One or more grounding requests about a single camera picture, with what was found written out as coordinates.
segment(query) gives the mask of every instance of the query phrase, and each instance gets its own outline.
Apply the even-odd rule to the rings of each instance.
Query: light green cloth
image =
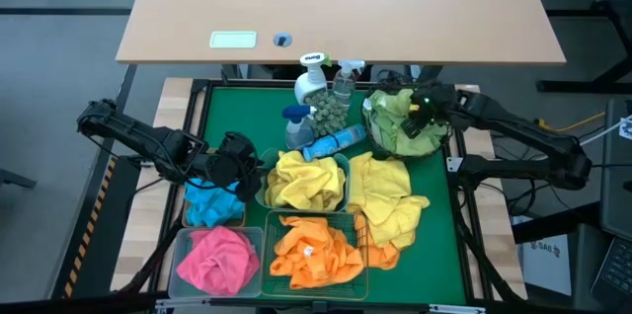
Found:
[[[375,91],[368,98],[370,109],[365,103],[362,112],[369,120],[371,135],[384,149],[403,156],[422,156],[440,147],[447,128],[427,125],[415,138],[408,138],[400,125],[408,117],[412,94],[410,89],[401,90],[397,95]]]

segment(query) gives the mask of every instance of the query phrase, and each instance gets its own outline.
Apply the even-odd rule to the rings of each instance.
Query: orange towel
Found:
[[[383,270],[391,270],[397,266],[399,261],[400,250],[398,250],[390,241],[385,247],[379,248],[375,246],[371,232],[366,226],[366,218],[363,216],[355,217],[355,231],[357,231],[357,237],[367,236],[367,252],[368,252],[368,266],[372,268],[379,268]]]
[[[364,269],[360,251],[321,217],[279,217],[291,230],[275,245],[271,275],[291,275],[290,289],[314,288],[354,279]]]

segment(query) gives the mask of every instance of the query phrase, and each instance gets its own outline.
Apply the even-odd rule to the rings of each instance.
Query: blue cloth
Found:
[[[189,181],[199,186],[213,186],[213,182],[201,179]],[[234,192],[237,184],[233,183],[228,190]],[[191,203],[187,210],[187,222],[193,226],[222,225],[228,219],[241,219],[244,215],[244,203],[222,188],[201,190],[186,184],[186,190],[185,199]]]

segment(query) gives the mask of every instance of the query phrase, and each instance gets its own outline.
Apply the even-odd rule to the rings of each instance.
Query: green table surface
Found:
[[[355,92],[348,125],[360,123],[362,96],[362,91]],[[205,139],[211,147],[217,147],[224,132],[239,131],[253,141],[260,155],[269,148],[286,150],[287,120],[281,117],[281,111],[291,105],[296,105],[291,89],[215,87]],[[370,143],[365,140],[343,153],[351,159],[369,150]],[[465,304],[442,156],[437,153],[428,159],[407,161],[406,166],[413,195],[427,196],[431,206],[424,209],[415,243],[402,252],[397,267],[369,270],[369,293],[364,302]],[[246,209],[246,226],[264,228],[268,210],[254,200]],[[265,295],[259,298],[279,299]]]

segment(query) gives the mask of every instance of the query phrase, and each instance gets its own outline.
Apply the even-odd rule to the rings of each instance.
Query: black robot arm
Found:
[[[466,155],[457,171],[463,186],[476,189],[487,178],[543,180],[566,190],[579,190],[586,185],[592,162],[575,136],[545,130],[507,112],[483,94],[457,91],[451,85],[418,89],[411,101],[415,110],[402,123],[409,137],[429,123],[449,123],[461,131],[468,127],[497,131],[546,155],[533,161],[487,160],[480,155]]]
[[[227,132],[221,146],[209,153],[205,141],[182,130],[149,126],[117,112],[110,100],[90,102],[77,124],[79,132],[88,137],[112,137],[150,159],[160,176],[172,183],[203,188],[189,181],[201,178],[226,189],[239,181],[234,193],[242,201],[261,187],[255,147],[240,133]]]

